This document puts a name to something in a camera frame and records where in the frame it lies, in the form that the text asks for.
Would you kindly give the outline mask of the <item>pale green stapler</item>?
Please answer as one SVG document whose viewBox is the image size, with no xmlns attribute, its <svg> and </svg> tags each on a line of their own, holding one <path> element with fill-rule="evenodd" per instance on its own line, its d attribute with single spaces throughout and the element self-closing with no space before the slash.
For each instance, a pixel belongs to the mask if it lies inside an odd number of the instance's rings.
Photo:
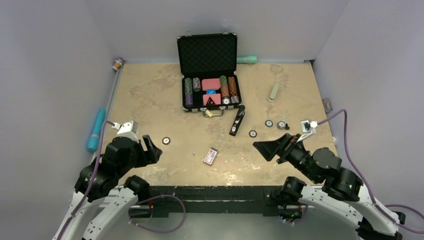
<svg viewBox="0 0 424 240">
<path fill-rule="evenodd" d="M 272 88 L 272 90 L 271 90 L 271 92 L 270 92 L 270 95 L 269 95 L 269 97 L 268 97 L 268 101 L 269 102 L 274 102 L 275 101 L 275 98 L 276 98 L 276 96 L 277 96 L 277 93 L 278 93 L 278 91 L 279 91 L 279 88 L 280 88 L 280 82 L 276 82 L 275 84 L 274 84 L 274 86 L 273 86 L 273 88 Z"/>
</svg>

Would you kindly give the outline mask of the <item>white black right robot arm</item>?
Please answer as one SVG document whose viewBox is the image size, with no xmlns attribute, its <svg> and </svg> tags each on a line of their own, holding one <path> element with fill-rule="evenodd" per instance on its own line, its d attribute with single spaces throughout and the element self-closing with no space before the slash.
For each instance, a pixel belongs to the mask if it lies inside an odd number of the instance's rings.
<svg viewBox="0 0 424 240">
<path fill-rule="evenodd" d="M 282 207 L 305 204 L 326 210 L 355 229 L 362 240 L 401 240 L 399 226 L 406 216 L 381 205 L 369 192 L 369 187 L 355 172 L 342 167 L 342 159 L 329 148 L 310 152 L 303 141 L 308 134 L 284 134 L 276 140 L 255 141 L 252 145 L 270 162 L 289 163 L 314 184 L 317 189 L 297 177 L 286 178 L 279 192 L 267 197 Z"/>
</svg>

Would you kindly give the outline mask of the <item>black stapler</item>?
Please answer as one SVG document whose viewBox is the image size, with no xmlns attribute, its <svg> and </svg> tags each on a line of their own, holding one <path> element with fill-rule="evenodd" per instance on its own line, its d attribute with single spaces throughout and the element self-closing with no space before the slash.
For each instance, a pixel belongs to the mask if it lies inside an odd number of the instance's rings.
<svg viewBox="0 0 424 240">
<path fill-rule="evenodd" d="M 237 135 L 237 132 L 240 128 L 240 125 L 243 121 L 243 118 L 246 114 L 246 106 L 245 105 L 240 105 L 237 111 L 237 114 L 234 118 L 234 121 L 231 125 L 231 129 L 229 131 L 229 135 L 235 137 Z"/>
</svg>

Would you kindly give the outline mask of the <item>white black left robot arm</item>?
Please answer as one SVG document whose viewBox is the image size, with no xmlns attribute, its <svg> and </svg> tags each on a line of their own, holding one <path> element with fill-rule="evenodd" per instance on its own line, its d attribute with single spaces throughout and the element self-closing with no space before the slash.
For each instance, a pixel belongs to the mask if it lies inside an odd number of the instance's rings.
<svg viewBox="0 0 424 240">
<path fill-rule="evenodd" d="M 80 171 L 71 204 L 53 237 L 55 240 L 81 239 L 90 218 L 119 180 L 131 169 L 159 161 L 162 150 L 153 144 L 149 135 L 137 137 L 136 121 L 114 122 L 112 127 L 117 129 L 116 137 Z"/>
</svg>

